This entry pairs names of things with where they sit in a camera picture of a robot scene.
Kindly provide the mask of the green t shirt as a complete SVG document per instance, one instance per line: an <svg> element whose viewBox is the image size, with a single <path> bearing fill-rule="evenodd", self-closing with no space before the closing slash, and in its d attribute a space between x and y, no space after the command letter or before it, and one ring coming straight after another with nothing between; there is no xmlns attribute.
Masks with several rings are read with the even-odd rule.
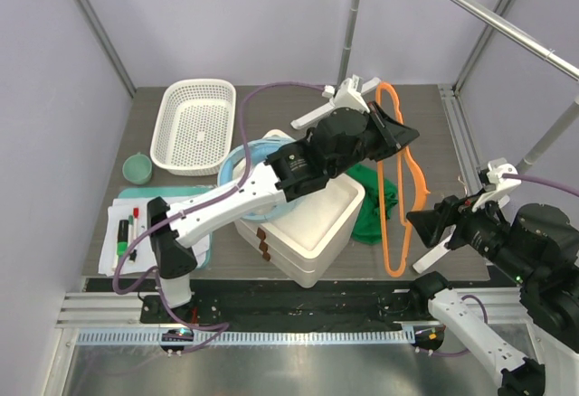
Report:
<svg viewBox="0 0 579 396"><path fill-rule="evenodd" d="M366 245L375 245L382 238L378 175L375 170L364 165L355 165L346 174L365 189L352 238Z"/></svg>

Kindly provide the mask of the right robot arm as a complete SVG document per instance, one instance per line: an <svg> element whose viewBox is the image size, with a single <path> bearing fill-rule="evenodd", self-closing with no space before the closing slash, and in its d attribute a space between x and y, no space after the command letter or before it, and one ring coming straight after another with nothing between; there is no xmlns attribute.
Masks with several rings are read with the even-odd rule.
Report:
<svg viewBox="0 0 579 396"><path fill-rule="evenodd" d="M494 203L475 209L472 197L451 196L431 210L409 212L407 219L427 247L452 227L450 249L472 247L518 285L544 361L505 342L436 271L412 282L412 314L446 325L484 367L499 395L577 394L578 231L567 215L551 205L528 203L507 222Z"/></svg>

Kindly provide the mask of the orange clothes hanger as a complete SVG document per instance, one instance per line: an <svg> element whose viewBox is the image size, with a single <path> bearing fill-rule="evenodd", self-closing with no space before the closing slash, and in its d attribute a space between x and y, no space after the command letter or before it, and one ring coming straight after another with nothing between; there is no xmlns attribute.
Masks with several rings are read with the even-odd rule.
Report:
<svg viewBox="0 0 579 396"><path fill-rule="evenodd" d="M413 178L414 186L414 200L413 200L413 211L421 211L424 209L427 203L427 196L430 191L427 188L426 177L419 166L419 164L413 158L410 147L405 147L396 156L396 173L397 173L397 191L398 191L398 213L399 222L403 226L403 245L400 257L400 264L397 269L391 268L390 251L388 245L388 227L387 227L387 210L388 205L386 204L385 190L384 190L384 162L379 161L377 163L377 180L378 180L378 195L379 195L379 209L380 214L380 230L381 230L381 243L383 250L384 259L384 270L392 278L400 278L406 271L407 258L410 252L411 240L413 234L413 226L407 221L405 210L404 210L404 186L403 186L403 164L406 165Z"/></svg>

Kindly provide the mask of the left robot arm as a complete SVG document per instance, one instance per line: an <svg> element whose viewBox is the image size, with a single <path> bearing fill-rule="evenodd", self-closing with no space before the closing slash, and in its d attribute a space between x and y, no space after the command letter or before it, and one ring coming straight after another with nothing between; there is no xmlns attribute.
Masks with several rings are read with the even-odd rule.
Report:
<svg viewBox="0 0 579 396"><path fill-rule="evenodd" d="M190 273L198 262L193 246L242 216L322 190L359 162L382 161L419 136L388 116L376 102L364 112L338 108L299 140L277 149L231 181L191 201L147 204L148 236L157 262L162 313L184 322L192 313Z"/></svg>

